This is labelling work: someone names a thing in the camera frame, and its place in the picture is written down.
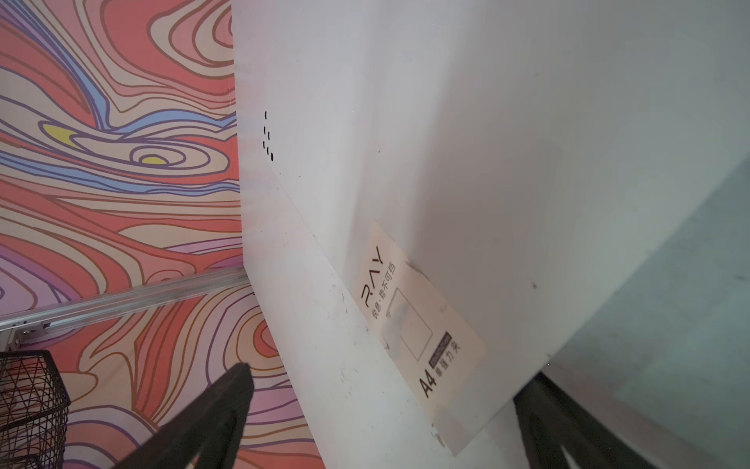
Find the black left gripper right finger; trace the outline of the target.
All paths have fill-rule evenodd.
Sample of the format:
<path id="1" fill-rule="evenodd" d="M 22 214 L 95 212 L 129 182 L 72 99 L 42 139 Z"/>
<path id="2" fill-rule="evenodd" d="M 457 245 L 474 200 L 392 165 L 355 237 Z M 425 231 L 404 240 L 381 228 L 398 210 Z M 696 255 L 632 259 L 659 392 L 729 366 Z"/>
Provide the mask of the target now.
<path id="1" fill-rule="evenodd" d="M 652 468 L 545 374 L 514 398 L 525 455 L 532 468 Z"/>

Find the aluminium frame post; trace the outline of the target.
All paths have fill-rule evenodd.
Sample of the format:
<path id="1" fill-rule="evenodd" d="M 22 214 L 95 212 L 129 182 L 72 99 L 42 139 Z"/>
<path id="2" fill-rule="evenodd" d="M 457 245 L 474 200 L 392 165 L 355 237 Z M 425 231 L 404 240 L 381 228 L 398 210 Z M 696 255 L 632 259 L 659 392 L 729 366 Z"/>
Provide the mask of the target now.
<path id="1" fill-rule="evenodd" d="M 14 313 L 1 319 L 1 350 L 16 350 L 25 340 L 45 335 L 50 330 L 81 328 L 246 283 L 244 267 L 237 266 Z"/>

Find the white and black file folder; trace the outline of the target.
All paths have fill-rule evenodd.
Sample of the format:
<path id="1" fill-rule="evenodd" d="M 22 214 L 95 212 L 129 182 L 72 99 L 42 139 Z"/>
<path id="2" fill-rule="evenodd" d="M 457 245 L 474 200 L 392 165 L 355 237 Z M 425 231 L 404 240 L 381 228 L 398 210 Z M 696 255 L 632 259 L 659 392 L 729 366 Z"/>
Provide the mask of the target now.
<path id="1" fill-rule="evenodd" d="M 745 1 L 236 1 L 244 267 L 328 468 L 525 468 L 545 374 L 749 464 Z"/>

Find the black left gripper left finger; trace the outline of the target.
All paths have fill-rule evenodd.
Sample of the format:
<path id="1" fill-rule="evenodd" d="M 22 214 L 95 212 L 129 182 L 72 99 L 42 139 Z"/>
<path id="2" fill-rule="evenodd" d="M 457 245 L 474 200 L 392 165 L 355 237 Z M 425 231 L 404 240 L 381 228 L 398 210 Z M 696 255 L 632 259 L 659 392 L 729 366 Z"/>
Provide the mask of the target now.
<path id="1" fill-rule="evenodd" d="M 251 367 L 237 363 L 118 468 L 232 468 L 248 418 Z"/>

